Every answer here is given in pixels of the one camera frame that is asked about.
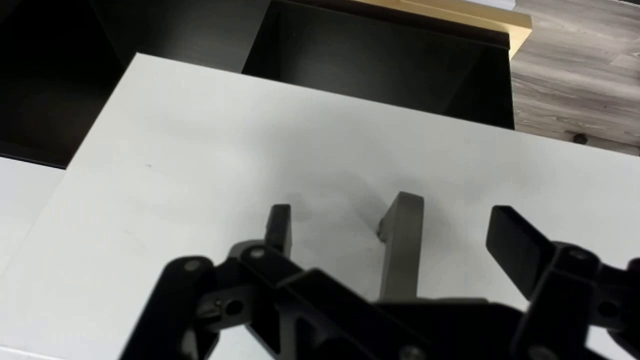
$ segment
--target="white table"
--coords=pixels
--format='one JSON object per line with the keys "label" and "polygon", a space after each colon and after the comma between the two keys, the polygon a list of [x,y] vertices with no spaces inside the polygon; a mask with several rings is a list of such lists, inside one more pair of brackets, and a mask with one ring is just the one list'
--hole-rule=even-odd
{"label": "white table", "polygon": [[[426,197],[421,296],[526,305],[483,250],[493,205],[618,266],[640,254],[638,158],[137,57],[0,283],[0,344],[118,358],[162,266],[219,263],[273,203],[296,263],[374,301],[399,191]],[[213,358],[264,357],[241,344],[225,332]]]}
{"label": "white table", "polygon": [[[59,178],[61,171],[0,158],[0,278],[24,249],[27,231]],[[17,357],[4,351],[0,340],[0,358],[9,355]]]}
{"label": "white table", "polygon": [[492,6],[492,9],[502,9],[502,10],[516,9],[516,0],[468,0],[468,2],[483,4],[483,6]]}

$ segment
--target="black metal bracket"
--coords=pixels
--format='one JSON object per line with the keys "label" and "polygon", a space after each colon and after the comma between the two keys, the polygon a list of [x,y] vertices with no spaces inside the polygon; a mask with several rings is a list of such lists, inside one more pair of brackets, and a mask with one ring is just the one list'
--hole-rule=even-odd
{"label": "black metal bracket", "polygon": [[424,199],[407,193],[399,193],[380,221],[378,239],[385,244],[380,301],[415,301],[421,223]]}
{"label": "black metal bracket", "polygon": [[[399,195],[380,226],[385,244],[409,239],[420,247],[421,210],[420,197]],[[205,360],[219,332],[239,325],[279,360],[602,360],[584,344],[591,325],[607,329],[638,358],[638,258],[625,270],[610,268],[588,250],[547,242],[505,207],[493,209],[485,244],[529,301],[524,314],[485,301],[382,296],[382,305],[368,305],[287,258],[287,207],[272,209],[264,239],[236,244],[219,266],[201,256],[169,263],[121,360]],[[409,283],[399,278],[385,290],[399,286],[413,296],[417,256],[412,253],[409,266],[394,268],[403,250],[388,249],[385,281],[407,273]]]}

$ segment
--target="wooden shelf edge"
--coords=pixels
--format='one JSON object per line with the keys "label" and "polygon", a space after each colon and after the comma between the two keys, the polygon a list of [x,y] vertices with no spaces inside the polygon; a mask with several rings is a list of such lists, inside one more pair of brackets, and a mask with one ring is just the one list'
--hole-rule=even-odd
{"label": "wooden shelf edge", "polygon": [[509,39],[509,59],[517,54],[526,39],[532,34],[532,19],[522,13],[471,4],[463,0],[355,0],[370,6],[390,9],[398,13],[420,15],[445,23],[505,32]]}

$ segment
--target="gray floor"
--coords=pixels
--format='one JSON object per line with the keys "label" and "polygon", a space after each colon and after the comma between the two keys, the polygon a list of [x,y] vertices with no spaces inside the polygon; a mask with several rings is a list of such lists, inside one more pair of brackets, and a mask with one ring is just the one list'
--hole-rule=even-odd
{"label": "gray floor", "polygon": [[512,63],[516,128],[640,155],[640,6],[517,0],[534,34]]}

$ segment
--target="black cabinet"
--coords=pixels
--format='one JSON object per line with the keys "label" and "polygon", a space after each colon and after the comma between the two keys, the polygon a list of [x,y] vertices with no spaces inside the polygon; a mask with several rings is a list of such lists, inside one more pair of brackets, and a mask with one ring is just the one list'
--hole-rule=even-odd
{"label": "black cabinet", "polygon": [[136,53],[514,127],[505,34],[344,0],[9,0],[0,156],[63,168]]}
{"label": "black cabinet", "polygon": [[355,2],[279,0],[246,75],[514,128],[507,36]]}

